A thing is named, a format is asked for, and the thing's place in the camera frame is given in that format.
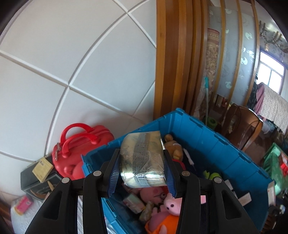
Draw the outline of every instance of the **red suitcase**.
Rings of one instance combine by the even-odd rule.
[[[68,130],[74,127],[81,127],[85,131],[66,139]],[[97,125],[93,128],[83,123],[69,125],[62,132],[60,143],[55,145],[52,152],[55,169],[60,175],[69,177],[71,180],[84,178],[81,155],[86,155],[89,151],[112,140],[114,140],[114,136],[102,125]]]

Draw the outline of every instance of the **suitcase zipper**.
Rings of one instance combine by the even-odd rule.
[[[60,147],[60,143],[57,143],[57,150],[55,151],[55,160],[58,160],[58,151],[60,151],[62,148]]]

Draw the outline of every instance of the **small box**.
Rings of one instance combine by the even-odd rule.
[[[33,198],[26,194],[20,199],[20,201],[18,201],[16,206],[14,206],[14,209],[17,214],[23,215],[29,209],[29,207],[32,206],[33,202]]]
[[[135,214],[141,213],[145,209],[144,203],[133,193],[130,193],[123,203]]]
[[[51,156],[47,157],[46,159],[51,164],[53,164]],[[38,162],[31,164],[21,172],[21,190],[33,198],[39,201],[43,201],[47,193],[51,192],[47,181],[50,181],[50,183],[56,187],[56,185],[63,179],[63,177],[55,170],[55,168],[53,168],[43,183],[40,183],[40,181],[32,172],[37,163]]]
[[[50,163],[46,158],[41,158],[40,161],[36,164],[34,169],[32,170],[33,174],[37,177],[37,179],[43,183],[49,173],[53,169],[53,164]]]

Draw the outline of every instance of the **plastic bin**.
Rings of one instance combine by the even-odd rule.
[[[288,188],[288,176],[284,176],[280,168],[279,157],[284,153],[281,148],[273,143],[264,156],[263,168],[275,180],[275,193],[279,195]]]
[[[269,175],[259,168],[244,152],[239,151],[218,133],[206,127],[201,121],[189,116],[181,109],[133,131],[146,132],[160,130],[161,136],[171,133],[189,152],[197,171],[209,170],[221,173],[224,180],[229,179],[237,196],[250,192],[252,201],[244,208],[260,231],[268,215]],[[99,170],[101,165],[111,159],[114,150],[120,148],[125,136],[101,146],[83,157],[85,175]],[[137,216],[122,204],[121,186],[109,199],[103,199],[104,214],[117,233],[146,233]]]

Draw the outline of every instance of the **black box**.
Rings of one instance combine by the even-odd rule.
[[[51,164],[53,164],[52,156],[49,156],[46,159]],[[21,176],[20,176],[21,177],[21,190],[29,194],[33,198],[39,201],[43,201],[44,196],[48,192],[51,192],[51,189],[47,181],[50,181],[50,183],[54,187],[56,187],[56,185],[62,180],[63,177],[55,170],[55,168],[53,168],[52,171],[47,176],[46,180],[43,183],[40,183],[40,181],[32,172],[32,170],[37,165],[37,163],[38,162],[31,164],[24,171],[21,172]]]

